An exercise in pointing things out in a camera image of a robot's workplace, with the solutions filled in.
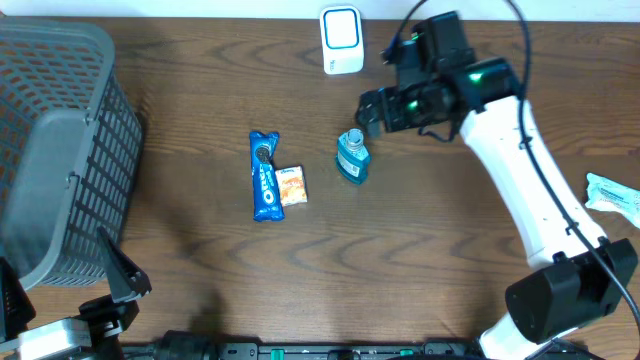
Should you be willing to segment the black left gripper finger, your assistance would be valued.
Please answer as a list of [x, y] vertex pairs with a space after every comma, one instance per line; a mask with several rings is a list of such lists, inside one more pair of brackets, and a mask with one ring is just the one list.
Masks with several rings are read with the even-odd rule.
[[152, 291], [147, 274], [111, 240], [107, 230], [97, 228], [100, 256], [114, 303], [126, 303], [148, 295]]
[[27, 330], [36, 316], [20, 279], [9, 262], [1, 258], [1, 342], [14, 340]]

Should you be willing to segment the teal mouthwash bottle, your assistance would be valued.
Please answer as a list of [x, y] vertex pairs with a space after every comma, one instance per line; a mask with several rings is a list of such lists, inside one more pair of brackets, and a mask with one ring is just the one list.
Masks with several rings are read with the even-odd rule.
[[364, 133], [352, 128], [336, 142], [336, 166], [340, 173], [354, 184], [362, 184], [368, 177], [371, 155], [364, 143]]

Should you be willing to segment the blue Oreo cookie pack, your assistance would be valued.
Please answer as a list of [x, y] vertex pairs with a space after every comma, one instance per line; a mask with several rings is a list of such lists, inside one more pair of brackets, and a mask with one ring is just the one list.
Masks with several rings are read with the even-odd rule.
[[249, 140], [254, 220], [257, 222], [282, 221], [285, 214], [273, 166], [273, 155], [279, 141], [279, 134], [252, 131], [249, 134]]

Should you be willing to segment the white wet wipes pack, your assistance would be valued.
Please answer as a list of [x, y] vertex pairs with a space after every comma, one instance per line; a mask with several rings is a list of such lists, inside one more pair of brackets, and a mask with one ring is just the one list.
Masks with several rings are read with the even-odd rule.
[[636, 228], [639, 227], [639, 191], [613, 180], [588, 173], [587, 201], [588, 209], [621, 214]]

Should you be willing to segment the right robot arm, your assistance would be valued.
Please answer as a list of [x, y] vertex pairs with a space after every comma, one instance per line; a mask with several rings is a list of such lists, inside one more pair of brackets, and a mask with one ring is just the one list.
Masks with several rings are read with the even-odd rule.
[[528, 359], [560, 337], [610, 315], [638, 256], [611, 241], [580, 205], [552, 158], [520, 82], [502, 58], [480, 61], [463, 40], [394, 40], [383, 59], [398, 83], [364, 93], [357, 122], [389, 132], [449, 122], [478, 157], [521, 237], [530, 274], [505, 292], [506, 314], [479, 338], [489, 359]]

